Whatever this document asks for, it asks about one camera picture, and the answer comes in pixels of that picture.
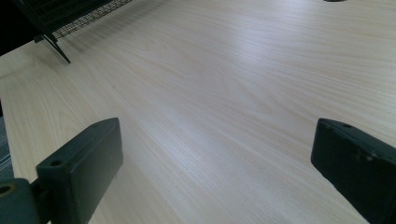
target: light wood grain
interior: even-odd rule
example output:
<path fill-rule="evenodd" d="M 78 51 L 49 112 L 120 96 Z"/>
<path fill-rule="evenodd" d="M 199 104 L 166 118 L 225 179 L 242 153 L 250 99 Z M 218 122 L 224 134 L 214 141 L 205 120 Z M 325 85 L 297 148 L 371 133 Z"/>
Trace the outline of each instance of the light wood grain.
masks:
<path fill-rule="evenodd" d="M 0 58 L 16 176 L 119 117 L 92 223 L 365 223 L 310 163 L 318 118 L 396 146 L 394 1 L 134 1 Z"/>

